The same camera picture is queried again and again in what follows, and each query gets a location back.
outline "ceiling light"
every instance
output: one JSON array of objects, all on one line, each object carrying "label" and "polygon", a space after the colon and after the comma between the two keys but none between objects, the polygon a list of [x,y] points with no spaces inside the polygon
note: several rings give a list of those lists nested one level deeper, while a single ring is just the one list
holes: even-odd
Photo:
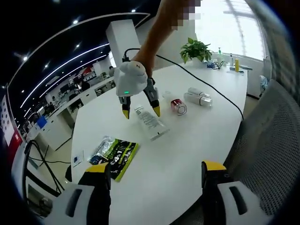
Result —
[{"label": "ceiling light", "polygon": [[29,108],[28,111],[25,113],[24,118],[26,117],[26,115],[29,113],[30,110],[31,108]]},{"label": "ceiling light", "polygon": [[48,77],[50,77],[52,74],[54,74],[57,70],[59,70],[60,68],[62,68],[64,65],[68,64],[69,62],[73,61],[74,59],[77,59],[78,57],[86,54],[86,53],[89,53],[91,51],[94,51],[95,49],[98,49],[98,48],[101,48],[101,47],[104,47],[104,46],[107,46],[109,45],[109,43],[105,44],[105,45],[101,45],[101,46],[98,46],[96,48],[93,48],[93,49],[90,49],[84,53],[81,53],[77,56],[75,56],[74,58],[70,59],[69,61],[65,62],[64,64],[60,65],[59,67],[57,67],[55,70],[53,70],[50,74],[48,74],[40,83],[37,84],[37,86],[31,91],[31,93],[25,98],[25,100],[23,101],[22,105],[20,106],[20,108],[23,107],[23,105],[25,104],[25,102],[29,99],[29,97],[32,95],[32,93],[45,81],[48,79]]},{"label": "ceiling light", "polygon": [[[100,59],[100,58],[102,58],[102,57],[105,57],[105,56],[106,56],[106,55],[103,55],[103,56],[100,56],[100,57],[98,57],[98,58],[96,58],[96,59],[93,59],[93,60],[91,60],[91,61],[89,61],[89,62],[87,62],[87,63],[84,63],[83,66],[85,66],[85,65],[87,65],[87,64],[89,64],[89,63],[91,63],[91,62],[93,62],[93,61],[95,61],[95,60],[98,60],[98,59]],[[70,75],[71,73],[73,73],[74,71],[80,69],[80,67],[81,67],[81,66],[77,67],[76,69],[73,69],[70,73],[64,75],[64,76],[63,76],[62,78],[60,78],[57,82],[55,82],[54,84],[52,84],[52,85],[50,86],[50,88],[52,88],[55,84],[57,84],[59,81],[61,81],[62,79],[64,79],[66,76],[68,76],[68,75]],[[44,94],[48,94],[48,90],[50,90],[50,88],[48,88],[43,94],[41,94],[40,98],[41,98]]]}]

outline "floor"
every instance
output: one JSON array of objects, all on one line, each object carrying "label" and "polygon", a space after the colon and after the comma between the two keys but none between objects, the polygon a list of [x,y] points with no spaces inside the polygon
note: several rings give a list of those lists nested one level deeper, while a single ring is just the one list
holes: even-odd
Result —
[{"label": "floor", "polygon": [[[252,110],[256,107],[258,100],[246,97],[246,103],[244,108],[244,116],[245,118],[252,112]],[[59,149],[55,152],[48,152],[46,156],[47,161],[63,161],[63,162],[70,162],[71,160],[71,147],[72,147],[72,139],[67,141],[64,145],[62,145]],[[69,166],[69,164],[65,163],[49,163],[49,166],[59,182],[62,186],[67,187],[69,182],[65,179],[65,173]],[[38,169],[45,178],[54,185],[53,179],[50,176],[46,166],[42,164]]]}]

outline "potted plant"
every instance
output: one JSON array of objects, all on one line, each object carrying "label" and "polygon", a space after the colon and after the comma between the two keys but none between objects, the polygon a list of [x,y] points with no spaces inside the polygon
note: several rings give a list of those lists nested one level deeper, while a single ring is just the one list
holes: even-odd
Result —
[{"label": "potted plant", "polygon": [[186,64],[188,59],[191,59],[194,65],[206,67],[204,62],[211,60],[211,50],[207,49],[207,46],[210,44],[205,45],[203,42],[193,40],[190,37],[187,41],[188,43],[181,47],[182,51],[180,52],[184,64]]}]

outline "office desk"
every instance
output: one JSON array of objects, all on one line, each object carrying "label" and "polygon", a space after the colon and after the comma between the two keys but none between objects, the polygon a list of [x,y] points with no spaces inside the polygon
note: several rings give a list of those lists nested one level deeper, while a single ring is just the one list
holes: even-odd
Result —
[{"label": "office desk", "polygon": [[[247,91],[247,71],[239,74],[184,66],[195,76],[212,84],[243,111]],[[236,137],[241,115],[237,108],[204,83],[177,66],[154,71],[159,91],[161,120],[170,131],[151,142],[143,133],[134,108],[144,106],[154,114],[144,93],[131,98],[127,120],[121,104],[110,90],[78,111],[72,140],[72,158],[84,151],[84,161],[72,166],[73,182],[78,182],[87,160],[104,135],[136,142],[140,148],[119,183],[111,185],[111,225],[168,225],[201,196],[201,162],[223,163]],[[189,87],[211,95],[213,106],[205,108],[189,102],[187,114],[174,115],[162,93],[170,91],[183,100]]]}]

